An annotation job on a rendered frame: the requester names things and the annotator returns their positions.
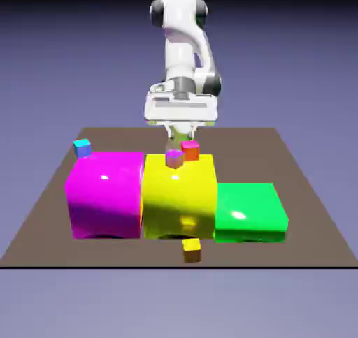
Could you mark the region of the small yellow cube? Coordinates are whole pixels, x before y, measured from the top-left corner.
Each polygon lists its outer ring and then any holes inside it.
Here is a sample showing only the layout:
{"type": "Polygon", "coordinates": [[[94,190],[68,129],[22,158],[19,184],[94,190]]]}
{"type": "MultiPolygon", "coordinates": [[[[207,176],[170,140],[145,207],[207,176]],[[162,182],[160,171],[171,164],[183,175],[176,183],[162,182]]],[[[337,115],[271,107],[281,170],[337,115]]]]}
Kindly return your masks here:
{"type": "Polygon", "coordinates": [[[183,258],[186,263],[201,261],[201,241],[199,238],[182,239],[183,258]]]}

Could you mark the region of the large yellow box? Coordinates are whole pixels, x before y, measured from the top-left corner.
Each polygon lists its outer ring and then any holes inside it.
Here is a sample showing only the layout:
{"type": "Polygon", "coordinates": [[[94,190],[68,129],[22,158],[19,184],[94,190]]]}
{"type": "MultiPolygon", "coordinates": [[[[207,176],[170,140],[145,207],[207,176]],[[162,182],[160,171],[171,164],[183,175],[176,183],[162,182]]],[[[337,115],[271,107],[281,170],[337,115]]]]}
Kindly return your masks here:
{"type": "Polygon", "coordinates": [[[148,154],[142,181],[143,232],[165,237],[211,239],[215,231],[217,177],[213,156],[201,154],[177,169],[163,154],[148,154]]]}

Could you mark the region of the small blue cube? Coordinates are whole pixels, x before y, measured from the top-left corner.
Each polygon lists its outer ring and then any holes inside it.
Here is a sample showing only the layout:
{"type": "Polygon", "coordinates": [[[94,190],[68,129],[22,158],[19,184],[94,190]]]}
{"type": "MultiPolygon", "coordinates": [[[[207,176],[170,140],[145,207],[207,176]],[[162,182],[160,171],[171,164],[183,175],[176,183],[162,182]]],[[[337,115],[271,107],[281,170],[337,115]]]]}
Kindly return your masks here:
{"type": "Polygon", "coordinates": [[[73,148],[77,159],[85,158],[92,154],[91,143],[87,138],[74,140],[73,148]]]}

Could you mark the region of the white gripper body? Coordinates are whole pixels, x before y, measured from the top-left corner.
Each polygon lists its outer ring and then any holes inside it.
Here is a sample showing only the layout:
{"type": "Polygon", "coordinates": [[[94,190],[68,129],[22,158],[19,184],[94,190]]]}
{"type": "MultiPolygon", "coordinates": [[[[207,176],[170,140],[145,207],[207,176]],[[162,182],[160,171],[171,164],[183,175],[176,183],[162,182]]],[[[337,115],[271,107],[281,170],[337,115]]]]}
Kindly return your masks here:
{"type": "Polygon", "coordinates": [[[144,118],[149,124],[176,122],[212,123],[218,118],[217,97],[188,93],[188,99],[176,99],[173,92],[148,93],[144,118]]]}

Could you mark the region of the large magenta box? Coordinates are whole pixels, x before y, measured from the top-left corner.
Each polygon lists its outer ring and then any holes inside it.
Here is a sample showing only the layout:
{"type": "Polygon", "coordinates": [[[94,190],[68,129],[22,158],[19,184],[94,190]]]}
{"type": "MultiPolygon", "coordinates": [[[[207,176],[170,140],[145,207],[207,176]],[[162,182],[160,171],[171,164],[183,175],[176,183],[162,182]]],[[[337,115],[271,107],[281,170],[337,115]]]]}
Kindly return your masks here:
{"type": "Polygon", "coordinates": [[[76,160],[64,185],[73,237],[141,236],[142,152],[94,152],[76,160]]]}

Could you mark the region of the small purple cube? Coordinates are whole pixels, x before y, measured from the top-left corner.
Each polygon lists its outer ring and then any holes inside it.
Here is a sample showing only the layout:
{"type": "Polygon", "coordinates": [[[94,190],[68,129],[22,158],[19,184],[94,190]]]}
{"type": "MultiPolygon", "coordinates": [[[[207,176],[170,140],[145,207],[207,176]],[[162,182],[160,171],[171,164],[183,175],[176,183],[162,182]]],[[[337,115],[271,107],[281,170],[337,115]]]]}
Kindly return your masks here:
{"type": "Polygon", "coordinates": [[[184,161],[184,152],[179,149],[170,149],[165,153],[165,164],[170,168],[178,169],[184,161]]]}

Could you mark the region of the small red cube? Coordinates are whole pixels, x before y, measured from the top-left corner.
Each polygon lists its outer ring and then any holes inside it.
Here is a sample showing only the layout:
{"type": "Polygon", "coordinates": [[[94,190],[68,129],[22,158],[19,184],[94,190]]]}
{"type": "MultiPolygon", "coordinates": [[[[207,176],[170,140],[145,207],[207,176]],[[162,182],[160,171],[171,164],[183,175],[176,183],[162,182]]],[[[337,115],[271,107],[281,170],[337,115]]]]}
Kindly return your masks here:
{"type": "Polygon", "coordinates": [[[183,141],[180,144],[185,161],[197,161],[199,159],[199,144],[195,140],[183,141]]]}

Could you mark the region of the large green box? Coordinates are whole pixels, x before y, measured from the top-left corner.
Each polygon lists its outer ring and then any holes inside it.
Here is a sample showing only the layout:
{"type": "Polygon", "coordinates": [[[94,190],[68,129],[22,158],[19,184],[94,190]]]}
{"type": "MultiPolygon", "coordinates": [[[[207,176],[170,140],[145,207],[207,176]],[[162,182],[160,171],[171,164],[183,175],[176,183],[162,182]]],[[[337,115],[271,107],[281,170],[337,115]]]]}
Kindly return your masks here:
{"type": "Polygon", "coordinates": [[[216,242],[283,242],[289,219],[272,183],[219,183],[216,242]]]}

